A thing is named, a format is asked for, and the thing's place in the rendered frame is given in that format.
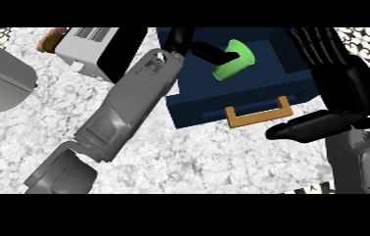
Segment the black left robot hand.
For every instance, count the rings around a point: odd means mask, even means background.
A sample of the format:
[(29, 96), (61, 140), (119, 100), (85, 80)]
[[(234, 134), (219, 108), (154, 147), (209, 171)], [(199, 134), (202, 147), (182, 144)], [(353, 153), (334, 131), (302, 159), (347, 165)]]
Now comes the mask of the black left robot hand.
[(225, 52), (206, 42), (193, 41), (193, 27), (172, 27), (163, 50), (185, 55), (187, 51), (215, 66), (221, 66), (240, 58), (237, 52)]

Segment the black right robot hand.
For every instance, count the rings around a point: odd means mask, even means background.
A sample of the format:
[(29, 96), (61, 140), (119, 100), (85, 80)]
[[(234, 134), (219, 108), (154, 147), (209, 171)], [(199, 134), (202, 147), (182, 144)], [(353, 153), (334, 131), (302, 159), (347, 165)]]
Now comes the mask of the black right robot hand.
[(309, 143), (350, 128), (370, 128), (370, 68), (349, 54), (331, 27), (287, 27), (286, 33), (327, 108), (272, 126), (265, 138)]

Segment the green cup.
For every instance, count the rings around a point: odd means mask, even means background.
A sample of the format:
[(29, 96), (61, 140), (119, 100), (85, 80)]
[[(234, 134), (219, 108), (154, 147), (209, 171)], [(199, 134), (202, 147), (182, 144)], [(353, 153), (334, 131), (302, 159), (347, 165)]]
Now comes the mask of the green cup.
[(238, 57), (225, 64), (213, 67), (212, 75), (219, 81), (224, 81), (227, 78), (230, 78), (237, 72), (240, 72), (246, 67), (252, 66), (256, 62), (255, 54), (250, 48), (237, 39), (231, 39), (228, 41), (225, 53), (235, 53)]

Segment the navy blue open drawer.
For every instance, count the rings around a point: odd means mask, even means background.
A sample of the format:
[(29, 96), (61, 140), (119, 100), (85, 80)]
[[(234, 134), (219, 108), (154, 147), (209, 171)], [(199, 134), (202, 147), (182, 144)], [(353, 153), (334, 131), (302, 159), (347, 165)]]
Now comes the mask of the navy blue open drawer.
[(178, 97), (190, 100), (253, 92), (266, 99), (286, 95), (303, 102), (318, 95), (311, 72), (283, 27), (199, 27), (193, 41), (221, 50), (237, 39), (250, 48), (256, 62), (224, 81), (212, 75), (213, 65), (191, 53), (184, 57)]

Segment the navy blue drawer front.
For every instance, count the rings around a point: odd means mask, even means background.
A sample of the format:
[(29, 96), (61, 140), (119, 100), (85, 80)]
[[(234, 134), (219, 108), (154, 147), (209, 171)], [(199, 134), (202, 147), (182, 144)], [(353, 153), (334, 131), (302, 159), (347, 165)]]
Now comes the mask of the navy blue drawer front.
[(318, 95), (315, 83), (300, 80), (200, 99), (184, 94), (172, 95), (166, 98), (166, 106), (175, 128), (182, 128), (224, 119), (227, 107), (232, 107), (235, 114), (241, 116), (275, 109), (278, 96), (284, 96), (289, 104), (296, 105)]

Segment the white and black appliance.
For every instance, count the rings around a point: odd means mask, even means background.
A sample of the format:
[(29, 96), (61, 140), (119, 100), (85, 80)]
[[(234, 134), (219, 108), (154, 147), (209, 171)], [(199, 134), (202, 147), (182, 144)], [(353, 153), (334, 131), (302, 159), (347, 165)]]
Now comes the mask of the white and black appliance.
[(78, 73), (116, 83), (137, 53), (146, 27), (70, 27), (54, 53)]

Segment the brown round object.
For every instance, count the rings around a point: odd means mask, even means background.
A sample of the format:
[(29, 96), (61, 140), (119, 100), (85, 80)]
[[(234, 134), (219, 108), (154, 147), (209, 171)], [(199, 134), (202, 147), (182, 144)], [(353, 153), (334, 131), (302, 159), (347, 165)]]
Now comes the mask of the brown round object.
[(39, 52), (54, 53), (54, 47), (63, 37), (64, 32), (66, 32), (64, 27), (56, 27), (48, 31), (48, 33), (45, 34), (45, 36), (42, 37), (42, 39), (38, 41), (36, 44), (36, 50)]

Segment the grey rounded object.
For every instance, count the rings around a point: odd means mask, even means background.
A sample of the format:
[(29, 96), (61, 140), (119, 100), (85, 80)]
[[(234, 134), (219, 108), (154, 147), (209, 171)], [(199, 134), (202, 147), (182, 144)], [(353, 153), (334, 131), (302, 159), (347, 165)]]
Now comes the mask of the grey rounded object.
[(36, 87), (36, 72), (5, 50), (0, 49), (0, 112), (13, 109)]

